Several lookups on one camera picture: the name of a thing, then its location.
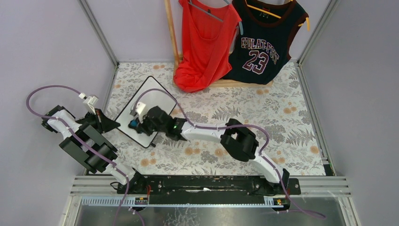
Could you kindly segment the blue black whiteboard eraser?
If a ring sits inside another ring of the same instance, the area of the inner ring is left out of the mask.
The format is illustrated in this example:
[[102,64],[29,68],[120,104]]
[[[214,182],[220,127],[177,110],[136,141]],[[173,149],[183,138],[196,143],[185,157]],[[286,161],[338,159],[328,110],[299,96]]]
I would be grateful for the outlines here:
[[140,125],[140,121],[138,119],[132,120],[129,124],[128,127],[131,129],[137,129]]

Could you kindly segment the white board black frame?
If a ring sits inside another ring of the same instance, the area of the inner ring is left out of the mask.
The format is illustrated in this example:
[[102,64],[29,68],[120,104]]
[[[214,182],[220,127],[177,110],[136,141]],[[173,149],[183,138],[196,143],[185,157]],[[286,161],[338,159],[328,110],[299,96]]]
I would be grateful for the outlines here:
[[115,119],[116,122],[120,123],[118,130],[143,148],[148,148],[151,146],[154,138],[157,135],[157,132],[154,132],[152,135],[148,136],[144,133],[138,134],[135,130],[128,127],[130,121],[134,119],[134,117],[130,114],[131,108],[141,94],[144,95],[139,101],[146,104],[147,108],[158,106],[168,114],[171,114],[176,106],[176,103],[169,96],[170,93],[153,76],[149,76],[138,87],[138,89],[129,96],[128,102],[123,105],[121,112]]

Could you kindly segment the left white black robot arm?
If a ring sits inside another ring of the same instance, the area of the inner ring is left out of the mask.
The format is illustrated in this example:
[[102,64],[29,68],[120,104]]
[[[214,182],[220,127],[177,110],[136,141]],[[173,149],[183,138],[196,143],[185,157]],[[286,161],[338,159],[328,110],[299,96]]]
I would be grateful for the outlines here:
[[117,148],[103,136],[120,123],[106,117],[100,109],[77,120],[58,105],[42,117],[42,126],[60,133],[63,136],[60,148],[89,172],[113,175],[122,186],[132,186],[140,178],[134,168],[118,159]]

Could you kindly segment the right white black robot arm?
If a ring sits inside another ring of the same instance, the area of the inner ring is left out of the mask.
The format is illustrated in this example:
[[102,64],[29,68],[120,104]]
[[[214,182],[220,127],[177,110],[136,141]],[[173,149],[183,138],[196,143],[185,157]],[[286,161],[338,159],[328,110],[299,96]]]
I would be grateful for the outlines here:
[[147,136],[162,132],[175,141],[204,140],[220,143],[232,158],[251,163],[268,182],[287,185],[289,180],[290,174],[286,169],[263,155],[263,147],[259,146],[255,133],[251,131],[253,125],[241,124],[236,119],[229,119],[221,125],[194,123],[187,118],[173,118],[155,106],[146,113],[136,113],[128,126],[138,134]]

